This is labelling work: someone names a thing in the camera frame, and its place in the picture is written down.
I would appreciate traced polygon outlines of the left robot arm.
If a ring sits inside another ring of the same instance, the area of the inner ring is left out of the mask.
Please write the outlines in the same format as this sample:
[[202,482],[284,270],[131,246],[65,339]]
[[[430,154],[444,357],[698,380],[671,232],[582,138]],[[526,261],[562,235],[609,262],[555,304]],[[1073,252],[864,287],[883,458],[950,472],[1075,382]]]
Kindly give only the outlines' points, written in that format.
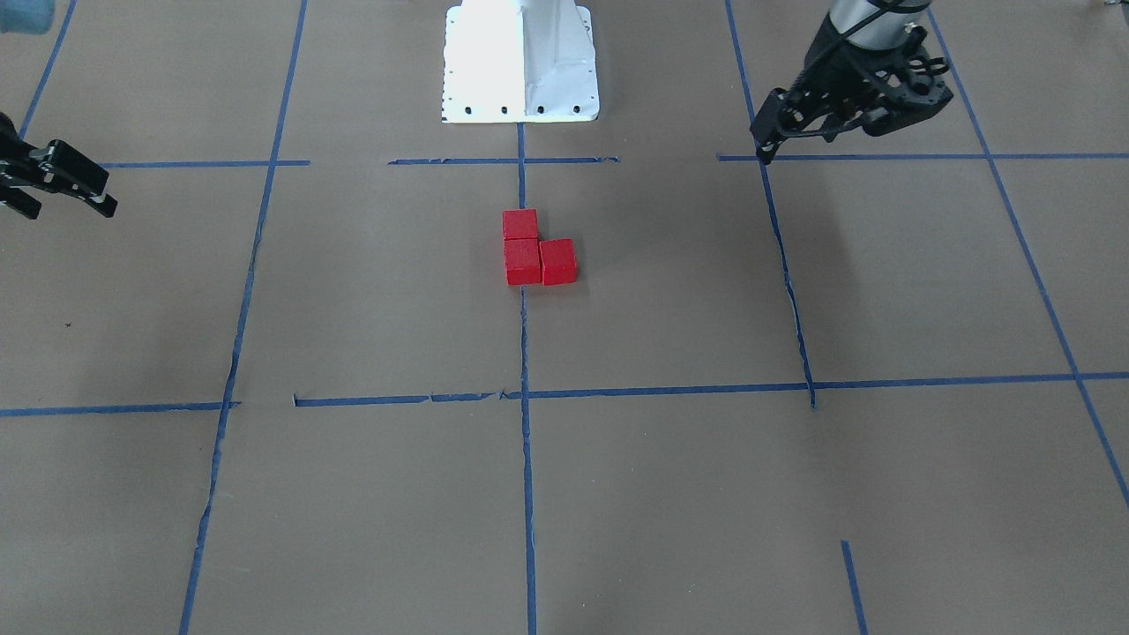
[[804,66],[767,94],[750,132],[769,165],[791,139],[826,142],[855,129],[882,137],[936,116],[954,98],[949,63],[929,56],[928,1],[834,1]]

